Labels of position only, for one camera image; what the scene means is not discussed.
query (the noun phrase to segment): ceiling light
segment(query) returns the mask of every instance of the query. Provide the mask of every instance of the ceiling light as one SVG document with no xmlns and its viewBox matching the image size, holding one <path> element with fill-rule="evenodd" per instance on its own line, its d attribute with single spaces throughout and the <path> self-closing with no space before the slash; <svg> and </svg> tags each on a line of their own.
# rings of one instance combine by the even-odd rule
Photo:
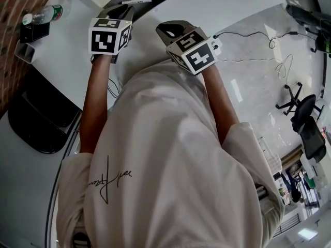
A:
<svg viewBox="0 0 331 248">
<path fill-rule="evenodd" d="M 309 229 L 302 229 L 301 231 L 298 232 L 298 234 L 301 237 L 304 237 L 305 239 L 310 241 L 312 238 L 314 238 L 317 235 L 317 232 Z"/>
</svg>

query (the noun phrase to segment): marble floor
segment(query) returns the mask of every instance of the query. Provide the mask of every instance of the marble floor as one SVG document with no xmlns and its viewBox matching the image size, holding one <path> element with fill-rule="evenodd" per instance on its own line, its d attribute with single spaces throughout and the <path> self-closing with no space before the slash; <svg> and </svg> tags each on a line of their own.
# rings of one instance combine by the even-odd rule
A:
<svg viewBox="0 0 331 248">
<path fill-rule="evenodd" d="M 309 0 L 288 0 L 288 3 L 305 8 L 309 7 L 307 1 Z M 310 36 L 286 13 L 282 5 L 252 15 L 223 31 L 243 35 L 261 31 L 270 38 L 289 31 L 298 31 Z M 323 54 L 312 53 L 310 48 L 314 46 L 314 41 L 301 35 L 286 35 L 276 39 L 274 49 L 269 48 L 269 41 L 262 34 L 247 38 L 223 34 L 219 39 L 222 43 L 219 60 L 278 59 L 242 63 L 218 62 L 217 67 L 239 119 L 251 122 L 257 138 L 263 136 L 273 153 L 280 157 L 285 156 L 300 144 L 300 137 L 292 130 L 290 118 L 293 114 L 285 116 L 283 111 L 275 108 L 275 104 L 284 104 L 290 100 L 288 90 L 283 87 L 286 81 L 288 84 L 298 81 L 303 84 L 300 99 L 310 94 L 319 96 L 322 89 Z M 291 57 L 284 64 L 287 77 L 284 67 L 279 73 L 276 67 L 290 54 L 293 55 L 293 63 L 289 74 Z M 296 92 L 298 86 L 291 88 Z"/>
</svg>

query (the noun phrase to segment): white desk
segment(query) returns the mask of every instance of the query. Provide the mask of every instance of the white desk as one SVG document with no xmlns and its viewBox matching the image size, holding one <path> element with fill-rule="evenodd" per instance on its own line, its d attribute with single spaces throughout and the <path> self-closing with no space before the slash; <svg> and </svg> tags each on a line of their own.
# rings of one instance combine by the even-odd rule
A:
<svg viewBox="0 0 331 248">
<path fill-rule="evenodd" d="M 155 32 L 156 26 L 168 20 L 186 20 L 200 26 L 211 36 L 225 27 L 285 0 L 166 0 L 133 25 L 132 40 L 123 49 L 111 78 L 125 83 L 134 73 L 167 59 L 165 46 Z M 49 0 L 48 4 L 63 4 Z M 33 65 L 59 91 L 83 108 L 91 70 L 87 51 L 88 25 L 101 11 L 91 0 L 71 0 L 67 19 L 51 23 L 50 35 L 43 38 L 45 51 Z M 114 103 L 108 95 L 108 107 Z"/>
</svg>

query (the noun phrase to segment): black office chair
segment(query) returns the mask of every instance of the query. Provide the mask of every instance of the black office chair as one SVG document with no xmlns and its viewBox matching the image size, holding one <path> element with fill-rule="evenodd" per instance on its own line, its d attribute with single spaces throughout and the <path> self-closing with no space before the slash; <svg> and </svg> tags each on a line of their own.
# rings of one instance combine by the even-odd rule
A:
<svg viewBox="0 0 331 248">
<path fill-rule="evenodd" d="M 302 99 L 302 101 L 298 100 L 302 84 L 298 83 L 298 85 L 300 88 L 295 97 L 293 96 L 289 86 L 285 85 L 285 88 L 290 92 L 291 101 L 282 106 L 276 105 L 276 108 L 282 109 L 289 107 L 287 112 L 284 112 L 285 115 L 288 115 L 289 112 L 294 112 L 294 116 L 291 118 L 292 128 L 302 139 L 307 159 L 309 160 L 311 158 L 315 158 L 315 161 L 318 163 L 326 155 L 325 139 L 322 136 L 314 118 L 310 115 L 314 109 L 317 109 L 321 114 L 323 107 L 318 108 L 315 106 L 315 95 L 307 96 Z"/>
</svg>

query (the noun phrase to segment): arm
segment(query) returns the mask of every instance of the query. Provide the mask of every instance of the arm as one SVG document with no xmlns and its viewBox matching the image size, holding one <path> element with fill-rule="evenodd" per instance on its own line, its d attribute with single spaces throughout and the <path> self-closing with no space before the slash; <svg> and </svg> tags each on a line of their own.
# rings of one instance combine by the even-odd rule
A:
<svg viewBox="0 0 331 248">
<path fill-rule="evenodd" d="M 107 120 L 107 86 L 111 57 L 101 55 L 92 65 L 80 126 L 80 152 L 94 153 Z"/>
<path fill-rule="evenodd" d="M 239 123 L 239 119 L 231 104 L 224 83 L 215 65 L 202 71 L 205 81 L 210 107 L 214 114 L 219 142 L 222 144 L 232 125 Z"/>
</svg>

